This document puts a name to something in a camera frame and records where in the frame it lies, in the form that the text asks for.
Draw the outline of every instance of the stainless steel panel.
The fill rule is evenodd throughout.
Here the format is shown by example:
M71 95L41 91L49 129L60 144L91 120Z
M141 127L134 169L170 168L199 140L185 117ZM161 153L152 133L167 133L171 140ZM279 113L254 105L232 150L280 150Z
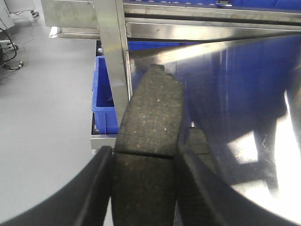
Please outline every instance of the stainless steel panel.
M102 146L111 146L114 148L117 134L91 135L91 148L100 149Z
M120 124L129 101L126 66L127 36L122 0L95 0L94 7L116 115Z
M49 37L53 39L100 40L98 29L92 28L51 27Z
M163 40L239 40L301 32L299 26L126 18L127 36Z
M186 89L190 121L217 173L255 203L301 223L301 36L130 51L133 87L151 64Z
M261 21L269 24L279 23L301 23L300 12L283 11L274 9L258 8L219 8L217 6L191 5L191 4L172 4L159 2L143 1L124 1L124 12L130 17L131 14L141 15L141 17L181 17L185 19L194 18L195 20L243 20L248 23Z
M97 28L92 1L41 0L46 26Z

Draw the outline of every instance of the gray floor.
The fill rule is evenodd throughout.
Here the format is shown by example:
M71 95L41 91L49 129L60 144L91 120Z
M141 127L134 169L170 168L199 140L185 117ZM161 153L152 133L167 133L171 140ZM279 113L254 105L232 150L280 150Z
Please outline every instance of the gray floor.
M11 30L20 48L13 63L26 66L0 68L0 222L48 198L93 157L95 41L49 39L35 6L40 17L14 16Z

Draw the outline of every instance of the metal frame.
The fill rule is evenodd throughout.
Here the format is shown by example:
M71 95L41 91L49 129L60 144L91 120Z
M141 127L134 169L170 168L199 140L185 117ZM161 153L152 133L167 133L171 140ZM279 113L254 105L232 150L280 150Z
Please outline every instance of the metal frame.
M213 42L301 33L299 12L122 0L42 0L52 38L99 39L119 124L132 95L128 40ZM93 149L112 138L91 134Z

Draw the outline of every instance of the electrical cable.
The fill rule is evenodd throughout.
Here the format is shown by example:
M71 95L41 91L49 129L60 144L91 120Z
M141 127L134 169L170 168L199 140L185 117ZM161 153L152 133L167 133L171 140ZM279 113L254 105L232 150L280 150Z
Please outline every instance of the electrical cable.
M21 13L23 13L23 11L21 11L21 12L15 12L15 13L13 13L13 14L15 14L15 15L20 15Z
M8 37L8 39L9 39L9 41L10 41L10 43L11 43L11 45L14 48L14 51L15 51L15 55L13 57L11 57L8 60L3 60L3 62L7 62L7 61L10 61L10 60L14 59L17 56L17 50L16 50L15 45L13 44L13 41L11 40L11 38L9 37L9 35L6 33L6 31L3 30L2 28L0 28L0 30L2 30L5 33L5 35Z

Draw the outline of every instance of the blue bin edge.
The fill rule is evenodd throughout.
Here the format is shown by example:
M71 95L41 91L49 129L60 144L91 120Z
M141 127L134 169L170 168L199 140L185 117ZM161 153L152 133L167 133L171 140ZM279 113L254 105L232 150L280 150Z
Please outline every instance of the blue bin edge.
M106 66L104 56L97 56L95 58L95 71L93 75L92 84L92 111L95 116L96 127L99 134L117 134L118 133L118 121L116 117L115 107L113 106L97 106L97 100L103 98L100 96L99 90L103 87L99 85L99 79L107 79L107 74L100 73L100 67Z

